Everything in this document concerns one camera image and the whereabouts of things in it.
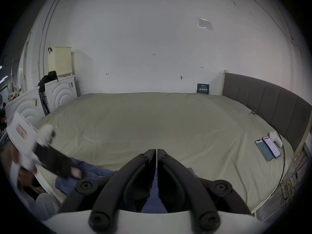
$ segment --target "red label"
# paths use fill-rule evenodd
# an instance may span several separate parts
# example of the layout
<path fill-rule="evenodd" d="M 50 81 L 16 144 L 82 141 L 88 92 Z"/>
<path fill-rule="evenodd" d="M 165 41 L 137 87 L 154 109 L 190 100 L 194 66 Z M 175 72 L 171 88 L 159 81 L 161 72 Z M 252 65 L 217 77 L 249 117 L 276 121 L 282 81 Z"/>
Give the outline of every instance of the red label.
<path fill-rule="evenodd" d="M 16 127 L 16 130 L 18 131 L 18 133 L 22 136 L 23 139 L 27 138 L 27 133 L 24 130 L 24 128 L 21 127 L 20 124 L 18 124 L 18 126 Z"/>

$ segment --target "sticker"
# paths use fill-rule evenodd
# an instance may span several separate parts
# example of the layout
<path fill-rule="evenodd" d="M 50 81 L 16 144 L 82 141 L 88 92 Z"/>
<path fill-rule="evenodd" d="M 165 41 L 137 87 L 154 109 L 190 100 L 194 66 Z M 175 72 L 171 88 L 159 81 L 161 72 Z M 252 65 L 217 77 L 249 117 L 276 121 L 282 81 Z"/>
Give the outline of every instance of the sticker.
<path fill-rule="evenodd" d="M 210 21 L 202 18 L 196 18 L 197 19 L 197 27 L 203 28 L 203 29 L 210 29 L 213 30 L 213 26 Z"/>
<path fill-rule="evenodd" d="M 26 131 L 24 130 L 24 128 L 21 127 L 20 124 L 18 124 L 18 126 L 16 127 L 16 130 L 17 130 L 17 132 L 21 135 L 21 137 L 22 137 L 23 139 L 26 139 L 26 138 L 27 138 L 27 133 L 26 133 Z"/>
<path fill-rule="evenodd" d="M 209 84 L 197 84 L 197 93 L 209 94 Z"/>

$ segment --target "white washing machine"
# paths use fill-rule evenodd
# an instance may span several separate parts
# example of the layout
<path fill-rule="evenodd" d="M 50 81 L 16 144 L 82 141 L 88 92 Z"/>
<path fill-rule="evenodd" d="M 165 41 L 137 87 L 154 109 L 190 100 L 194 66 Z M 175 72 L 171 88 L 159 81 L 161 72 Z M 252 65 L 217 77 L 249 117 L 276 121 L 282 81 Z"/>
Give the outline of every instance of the white washing machine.
<path fill-rule="evenodd" d="M 45 84 L 45 89 L 50 113 L 77 98 L 74 75 L 50 81 Z"/>
<path fill-rule="evenodd" d="M 10 123 L 13 118 L 15 111 L 23 115 L 32 125 L 35 125 L 39 120 L 45 117 L 39 96 L 39 87 L 25 92 L 6 104 L 5 113 L 8 123 Z"/>

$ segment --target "hand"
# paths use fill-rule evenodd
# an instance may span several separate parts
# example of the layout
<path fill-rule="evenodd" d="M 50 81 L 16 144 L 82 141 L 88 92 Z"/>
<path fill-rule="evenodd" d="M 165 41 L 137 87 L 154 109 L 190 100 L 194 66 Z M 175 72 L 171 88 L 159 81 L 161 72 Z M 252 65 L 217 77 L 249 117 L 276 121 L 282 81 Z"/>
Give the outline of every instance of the hand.
<path fill-rule="evenodd" d="M 14 163 L 18 163 L 19 151 L 12 144 L 12 142 L 9 142 L 7 147 L 6 147 L 5 152 L 7 155 L 8 174 L 10 174 L 12 161 Z M 18 176 L 18 181 L 21 183 L 22 186 L 30 186 L 33 182 L 34 174 L 36 172 L 37 172 L 36 167 L 34 168 L 33 171 L 28 171 L 26 169 L 21 168 L 21 171 L 20 171 L 19 176 Z"/>

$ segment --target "clothing pile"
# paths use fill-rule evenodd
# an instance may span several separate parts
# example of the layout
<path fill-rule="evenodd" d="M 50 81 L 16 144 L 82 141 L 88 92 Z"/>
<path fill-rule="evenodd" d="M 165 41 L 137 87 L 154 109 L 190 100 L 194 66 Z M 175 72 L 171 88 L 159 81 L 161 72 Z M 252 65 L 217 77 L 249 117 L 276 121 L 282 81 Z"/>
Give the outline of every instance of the clothing pile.
<path fill-rule="evenodd" d="M 21 88 L 18 91 L 14 91 L 10 93 L 9 96 L 7 97 L 7 102 L 14 100 L 16 97 L 20 96 L 22 93 L 23 91 L 21 90 Z"/>

